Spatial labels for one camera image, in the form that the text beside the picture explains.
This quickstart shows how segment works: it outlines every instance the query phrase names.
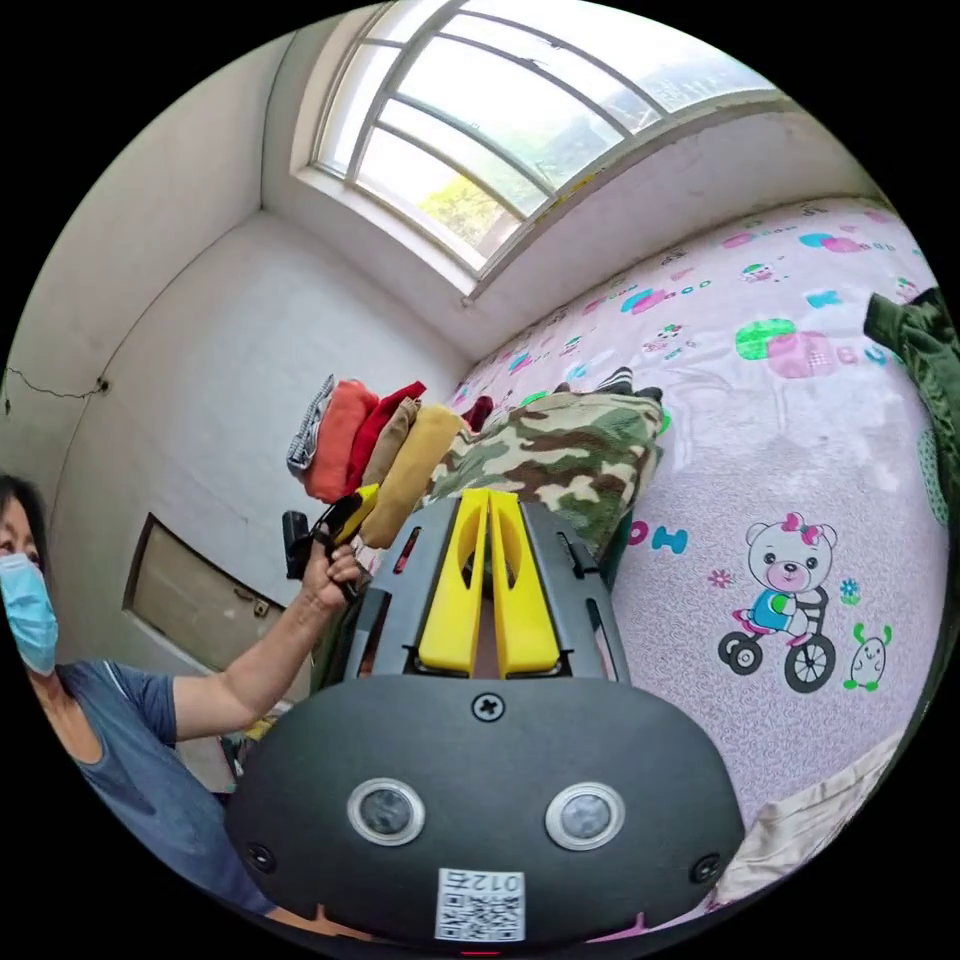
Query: qr code label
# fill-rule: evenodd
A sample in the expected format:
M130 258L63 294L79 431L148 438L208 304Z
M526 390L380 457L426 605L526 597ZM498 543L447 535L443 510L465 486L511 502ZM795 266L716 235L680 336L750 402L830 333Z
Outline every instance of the qr code label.
M434 938L463 943L523 940L523 874L441 869Z

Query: gray t-shirt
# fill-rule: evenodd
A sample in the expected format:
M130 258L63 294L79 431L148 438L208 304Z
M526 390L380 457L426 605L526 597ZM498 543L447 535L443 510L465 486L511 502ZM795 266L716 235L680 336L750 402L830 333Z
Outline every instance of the gray t-shirt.
M99 762L77 766L124 826L208 893L253 913L273 910L230 844L220 802L173 749L173 678L103 661L57 673L103 747Z

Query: cabinet door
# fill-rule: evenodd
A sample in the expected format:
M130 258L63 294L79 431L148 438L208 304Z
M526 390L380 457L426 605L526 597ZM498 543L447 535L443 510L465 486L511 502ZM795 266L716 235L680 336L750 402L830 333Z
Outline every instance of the cabinet door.
M277 622L282 607L234 580L151 518L127 608L210 670L223 670ZM285 695L302 700L309 659Z

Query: bed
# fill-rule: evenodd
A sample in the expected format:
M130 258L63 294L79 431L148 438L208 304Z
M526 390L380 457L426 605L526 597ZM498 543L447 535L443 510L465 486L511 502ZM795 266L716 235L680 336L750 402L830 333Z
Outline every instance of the bed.
M614 609L633 683L712 736L748 831L850 771L875 776L930 668L947 569L930 423L863 321L871 293L906 302L934 284L888 210L784 207L590 291L451 399L462 413L490 396L495 419L621 366L662 388L664 454L636 504ZM785 607L771 599L784 593ZM827 840L854 807L821 818ZM722 902L757 882L721 884Z

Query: red cloth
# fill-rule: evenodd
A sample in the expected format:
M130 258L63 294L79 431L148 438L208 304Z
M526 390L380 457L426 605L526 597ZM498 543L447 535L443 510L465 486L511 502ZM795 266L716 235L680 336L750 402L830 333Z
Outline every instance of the red cloth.
M474 433L479 433L492 412L493 397L484 394L482 397L477 397L477 402L463 415L463 419L467 421Z
M303 478L311 497L330 504L348 492L347 466L353 441L376 407L377 397L359 380L341 380L334 387L317 430L317 452Z
M353 493L360 486L363 479L363 471L367 469L370 462L370 455L376 446L380 431L387 425L390 418L397 412L400 402L406 398L417 400L426 391L426 387L415 380L406 387L401 388L396 393L391 393L389 397L384 397L374 408L370 416L363 421L363 425L357 431L353 440L353 448L350 451L350 462L347 465L347 482L344 488L344 495Z

